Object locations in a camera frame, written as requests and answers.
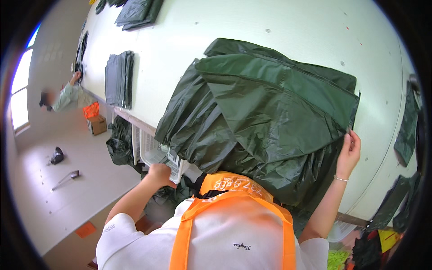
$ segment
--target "person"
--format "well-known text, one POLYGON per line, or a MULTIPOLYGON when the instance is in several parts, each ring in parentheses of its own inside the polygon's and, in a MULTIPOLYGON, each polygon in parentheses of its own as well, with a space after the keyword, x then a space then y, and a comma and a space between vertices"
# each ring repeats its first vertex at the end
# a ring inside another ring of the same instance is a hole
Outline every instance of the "person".
POLYGON ((144 179, 112 208, 96 248, 99 270, 326 269, 329 243, 361 140, 344 137, 334 180, 297 240, 288 210, 253 180, 228 172, 205 176, 200 194, 148 235, 135 223, 151 196, 175 187, 170 169, 153 164, 144 179))
POLYGON ((51 89, 44 89, 41 93, 39 106, 46 106, 48 111, 67 111, 91 105, 94 106, 94 98, 85 93, 81 86, 75 85, 80 77, 81 72, 75 72, 60 94, 51 89))

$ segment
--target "window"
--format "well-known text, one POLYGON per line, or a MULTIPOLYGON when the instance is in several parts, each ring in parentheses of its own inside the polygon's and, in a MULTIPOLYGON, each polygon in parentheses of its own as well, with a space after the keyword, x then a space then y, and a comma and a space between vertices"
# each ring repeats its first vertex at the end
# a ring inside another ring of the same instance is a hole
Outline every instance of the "window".
POLYGON ((12 124, 15 133, 29 126, 29 111, 27 108, 27 85, 29 84, 30 60, 32 59, 33 44, 38 34, 39 26, 30 38, 26 51, 22 54, 18 68, 12 81, 10 107, 12 124))

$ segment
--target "seated worker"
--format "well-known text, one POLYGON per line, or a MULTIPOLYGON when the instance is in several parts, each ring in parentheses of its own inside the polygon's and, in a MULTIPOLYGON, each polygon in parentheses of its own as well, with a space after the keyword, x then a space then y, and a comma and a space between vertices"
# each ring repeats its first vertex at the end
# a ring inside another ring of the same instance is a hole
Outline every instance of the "seated worker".
POLYGON ((96 248, 98 268, 327 269, 326 237, 360 144, 352 130, 345 134, 334 180, 298 240, 288 210, 253 180, 228 172, 205 176, 202 199, 184 200, 162 227, 148 235, 138 232, 135 222, 151 196, 163 186, 175 187, 169 167, 153 164, 109 213, 96 248))
POLYGON ((46 106, 48 111, 51 111, 51 109, 54 111, 66 111, 92 105, 95 102, 94 98, 85 93, 81 86, 74 85, 80 77, 81 72, 75 72, 60 94, 51 89, 44 89, 41 93, 39 106, 46 106))

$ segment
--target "white table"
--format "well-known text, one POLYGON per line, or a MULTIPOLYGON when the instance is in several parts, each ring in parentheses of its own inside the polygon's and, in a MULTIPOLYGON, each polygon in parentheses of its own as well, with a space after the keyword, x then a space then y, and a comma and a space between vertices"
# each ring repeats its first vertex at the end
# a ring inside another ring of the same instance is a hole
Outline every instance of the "white table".
POLYGON ((397 165, 393 144, 400 128, 406 80, 413 67, 397 33, 372 1, 165 0, 156 25, 121 31, 121 8, 92 6, 83 62, 83 86, 105 97, 110 54, 136 53, 129 114, 156 127, 184 71, 216 38, 244 40, 293 60, 354 75, 362 93, 354 126, 362 157, 339 211, 370 219, 387 190, 408 168, 397 165))

